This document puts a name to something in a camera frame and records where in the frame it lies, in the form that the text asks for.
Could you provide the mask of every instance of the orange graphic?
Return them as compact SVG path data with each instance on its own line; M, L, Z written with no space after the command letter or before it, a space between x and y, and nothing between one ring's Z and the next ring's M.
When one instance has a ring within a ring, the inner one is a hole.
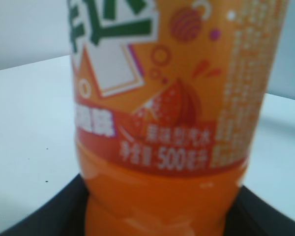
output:
M200 76L202 73L205 73L206 70L208 70L210 67L210 62L207 61L207 60L202 60L198 65L197 67L195 68L194 72L193 72L193 75L192 75L192 78L195 79L197 78L198 76ZM214 76L219 76L222 74L222 69L220 68L216 68L216 69L212 69L210 70L206 75L205 77L208 78L208 77L214 77Z
M151 52L151 60L155 65L166 66L172 59L172 53L165 45L157 45Z
M178 80L140 106L125 120L123 127L134 137L144 137L147 125L192 126L201 114L201 103L191 87Z
M171 34L180 42L195 40L200 34L201 27L199 12L189 7L178 10L170 22Z

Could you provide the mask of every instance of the black holder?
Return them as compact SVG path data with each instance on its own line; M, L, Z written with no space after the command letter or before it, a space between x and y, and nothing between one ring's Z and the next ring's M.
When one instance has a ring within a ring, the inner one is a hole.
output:
M84 236L89 193L80 175L41 209L0 236ZM295 236L295 222L242 187L224 236Z

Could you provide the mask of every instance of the bottle label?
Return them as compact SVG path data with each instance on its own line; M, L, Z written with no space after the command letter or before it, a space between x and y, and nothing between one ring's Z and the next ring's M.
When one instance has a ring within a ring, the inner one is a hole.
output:
M284 0L68 0L77 139L169 177L246 163Z

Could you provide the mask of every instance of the table surface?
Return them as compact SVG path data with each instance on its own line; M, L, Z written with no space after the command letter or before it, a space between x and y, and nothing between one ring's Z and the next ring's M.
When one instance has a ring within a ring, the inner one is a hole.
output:
M0 71L0 232L79 172L69 56ZM267 94L245 185L295 220L295 101Z

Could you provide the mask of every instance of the plastic bottle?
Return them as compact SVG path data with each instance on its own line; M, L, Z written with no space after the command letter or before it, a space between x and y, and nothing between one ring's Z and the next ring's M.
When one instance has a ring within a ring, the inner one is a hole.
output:
M222 236L286 0L68 0L86 236Z

